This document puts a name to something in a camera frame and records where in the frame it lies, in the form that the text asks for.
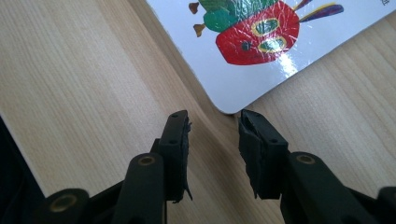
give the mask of wooden table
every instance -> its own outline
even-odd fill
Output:
[[[94,195],[121,181],[172,112],[192,121],[194,200],[170,223],[281,223],[253,198],[237,117],[221,114],[171,65],[126,0],[0,1],[0,112],[45,195]],[[291,151],[320,156],[348,187],[396,186],[396,14],[265,94],[264,114]]]

